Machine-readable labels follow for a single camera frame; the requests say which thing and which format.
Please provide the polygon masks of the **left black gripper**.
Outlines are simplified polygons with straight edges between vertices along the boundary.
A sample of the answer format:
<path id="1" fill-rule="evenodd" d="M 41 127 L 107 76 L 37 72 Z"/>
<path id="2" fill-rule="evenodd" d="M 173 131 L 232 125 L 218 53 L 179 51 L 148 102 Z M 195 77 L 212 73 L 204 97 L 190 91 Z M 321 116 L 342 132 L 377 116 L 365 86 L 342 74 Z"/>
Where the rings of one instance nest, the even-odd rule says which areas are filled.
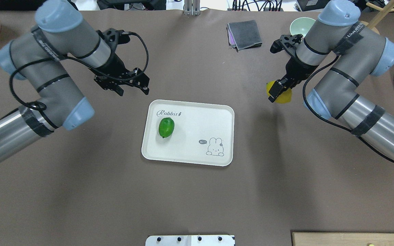
<path id="1" fill-rule="evenodd" d="M 123 96 L 121 85 L 140 89 L 145 95 L 149 94 L 149 77 L 140 69 L 128 70 L 117 55 L 111 55 L 106 63 L 93 69 L 94 81 L 103 89 L 116 92 Z"/>

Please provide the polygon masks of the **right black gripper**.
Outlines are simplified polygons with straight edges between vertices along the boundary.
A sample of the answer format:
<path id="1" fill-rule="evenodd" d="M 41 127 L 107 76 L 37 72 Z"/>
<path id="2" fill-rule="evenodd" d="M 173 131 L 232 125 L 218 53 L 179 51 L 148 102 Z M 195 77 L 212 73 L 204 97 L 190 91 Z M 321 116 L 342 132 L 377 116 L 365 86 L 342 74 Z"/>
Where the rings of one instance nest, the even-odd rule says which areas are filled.
<path id="1" fill-rule="evenodd" d="M 286 75 L 282 79 L 267 83 L 269 101 L 274 103 L 288 89 L 308 79 L 316 68 L 317 65 L 308 65 L 300 60 L 289 60 L 286 64 Z"/>

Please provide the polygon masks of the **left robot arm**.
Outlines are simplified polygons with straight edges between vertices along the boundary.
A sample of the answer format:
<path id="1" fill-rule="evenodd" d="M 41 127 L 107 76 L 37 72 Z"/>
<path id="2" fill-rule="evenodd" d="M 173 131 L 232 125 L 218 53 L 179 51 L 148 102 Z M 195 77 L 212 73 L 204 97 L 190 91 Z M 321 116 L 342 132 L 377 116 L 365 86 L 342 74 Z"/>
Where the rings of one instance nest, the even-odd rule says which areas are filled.
<path id="1" fill-rule="evenodd" d="M 45 1 L 35 22 L 0 50 L 0 67 L 10 75 L 9 89 L 20 103 L 0 119 L 0 163 L 59 127 L 70 131 L 94 116 L 63 60 L 86 66 L 103 90 L 122 96 L 121 86 L 128 85 L 149 93 L 145 70 L 128 70 L 116 54 L 118 45 L 138 37 L 135 32 L 96 31 L 67 0 Z"/>

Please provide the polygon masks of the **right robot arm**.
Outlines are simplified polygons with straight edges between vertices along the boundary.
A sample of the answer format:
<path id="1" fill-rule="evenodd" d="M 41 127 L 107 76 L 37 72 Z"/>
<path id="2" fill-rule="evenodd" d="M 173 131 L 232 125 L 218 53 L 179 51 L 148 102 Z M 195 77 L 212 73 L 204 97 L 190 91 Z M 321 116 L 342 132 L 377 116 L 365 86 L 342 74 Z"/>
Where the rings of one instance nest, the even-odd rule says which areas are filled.
<path id="1" fill-rule="evenodd" d="M 319 119 L 345 124 L 344 130 L 385 159 L 394 162 L 394 117 L 356 93 L 369 75 L 380 76 L 394 65 L 394 43 L 359 21 L 360 10 L 348 0 L 331 0 L 305 37 L 282 35 L 271 53 L 289 54 L 286 74 L 267 84 L 269 101 L 308 82 L 330 52 L 336 57 L 328 72 L 308 95 L 305 106 Z"/>

